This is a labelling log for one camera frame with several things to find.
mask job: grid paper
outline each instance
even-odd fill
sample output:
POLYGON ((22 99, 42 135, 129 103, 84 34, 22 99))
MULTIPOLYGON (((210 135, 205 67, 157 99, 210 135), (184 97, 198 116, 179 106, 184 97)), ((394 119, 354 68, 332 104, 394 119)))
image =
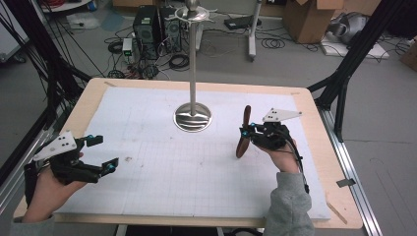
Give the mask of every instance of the grid paper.
MULTIPOLYGON (((104 143, 82 150, 83 162, 100 165, 119 157, 116 172, 88 184, 60 212, 159 216, 265 217, 276 167, 250 145, 238 159, 243 110, 251 122, 273 107, 297 110, 290 95, 198 91, 212 113, 205 130, 187 133, 173 123, 177 107, 189 102, 186 90, 108 88, 86 135, 104 143)), ((283 122, 297 140, 310 185, 313 219, 329 219, 326 199, 299 118, 283 122)))

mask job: desk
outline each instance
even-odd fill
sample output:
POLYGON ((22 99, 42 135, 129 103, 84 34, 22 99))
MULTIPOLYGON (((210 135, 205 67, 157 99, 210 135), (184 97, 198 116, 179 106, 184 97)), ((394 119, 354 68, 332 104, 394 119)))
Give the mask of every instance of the desk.
MULTIPOLYGON (((63 130, 71 130, 75 137, 83 136, 89 125, 89 121, 108 87, 188 90, 189 84, 183 82, 93 79, 86 87, 86 90, 71 113, 63 130)), ((291 95, 297 109, 303 111, 301 122, 305 129, 305 136, 309 142, 310 151, 314 158, 331 213, 331 220, 316 221, 314 222, 315 226, 318 228, 362 227, 361 217, 349 189, 347 187, 339 188, 335 183, 336 181, 344 179, 344 176, 339 167, 339 163, 328 139, 328 134, 317 111, 314 100, 307 89, 199 83, 197 84, 197 90, 291 95)), ((15 215, 23 214, 24 209, 25 204, 21 203, 18 210, 15 212, 15 215)), ((68 213, 56 213, 56 220, 58 222, 228 227, 263 227, 265 223, 261 218, 160 217, 68 213)))

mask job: robotic hand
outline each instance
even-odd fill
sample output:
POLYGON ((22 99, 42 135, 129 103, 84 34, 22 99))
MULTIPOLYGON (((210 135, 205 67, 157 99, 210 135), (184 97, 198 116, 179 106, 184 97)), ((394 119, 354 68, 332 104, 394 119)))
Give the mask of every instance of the robotic hand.
MULTIPOLYGON (((249 142, 252 142, 252 144, 258 147, 269 150, 279 150, 285 145, 289 145, 298 163, 300 173, 304 175, 303 163, 301 161, 303 157, 298 152, 297 147, 289 134, 288 128, 281 124, 281 121, 283 120, 300 116, 301 112, 278 110, 273 108, 263 118, 263 125, 255 123, 249 124, 250 115, 251 106, 247 105, 243 115, 242 127, 239 128, 241 138, 236 149, 236 156, 238 158, 243 156, 245 151, 248 149, 249 142)), ((305 177, 303 178, 306 193, 309 193, 309 186, 307 185, 305 177)))
POLYGON ((33 162, 25 166, 27 203, 30 204, 36 186, 37 174, 41 168, 50 165, 54 176, 63 184, 73 181, 97 183, 98 179, 113 173, 119 163, 119 158, 106 161, 101 166, 84 164, 80 161, 80 151, 85 143, 87 147, 103 142, 103 136, 87 136, 74 139, 70 131, 65 132, 50 143, 40 147, 33 157, 33 162), (36 162, 43 160, 41 167, 36 162))

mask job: gray sleeve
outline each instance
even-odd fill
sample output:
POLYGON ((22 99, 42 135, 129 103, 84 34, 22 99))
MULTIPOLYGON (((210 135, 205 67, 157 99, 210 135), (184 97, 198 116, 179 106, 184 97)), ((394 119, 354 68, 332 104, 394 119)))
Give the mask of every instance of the gray sleeve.
POLYGON ((21 217, 15 218, 12 221, 10 236, 52 236, 54 220, 55 217, 53 215, 50 218, 38 223, 22 223, 21 217))
POLYGON ((264 236, 314 235, 307 214, 312 200, 304 190, 302 174, 277 173, 278 188, 270 193, 270 209, 264 236))

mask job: metal rail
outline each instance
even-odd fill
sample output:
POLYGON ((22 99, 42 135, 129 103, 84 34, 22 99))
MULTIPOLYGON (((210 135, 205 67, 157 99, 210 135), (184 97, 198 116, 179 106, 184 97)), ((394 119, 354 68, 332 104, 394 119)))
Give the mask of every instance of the metal rail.
POLYGON ((326 130, 328 131, 328 137, 330 138, 334 151, 336 152, 346 179, 353 179, 356 182, 356 184, 350 186, 349 188, 353 199, 355 200, 356 206, 359 209, 359 213, 361 214, 368 235, 382 236, 383 233, 380 229, 380 225, 378 224, 371 205, 366 197, 361 181, 359 180, 355 167, 353 166, 350 155, 347 152, 346 145, 338 140, 337 135, 334 132, 334 118, 331 112, 319 109, 319 113, 322 117, 323 123, 325 124, 326 130))

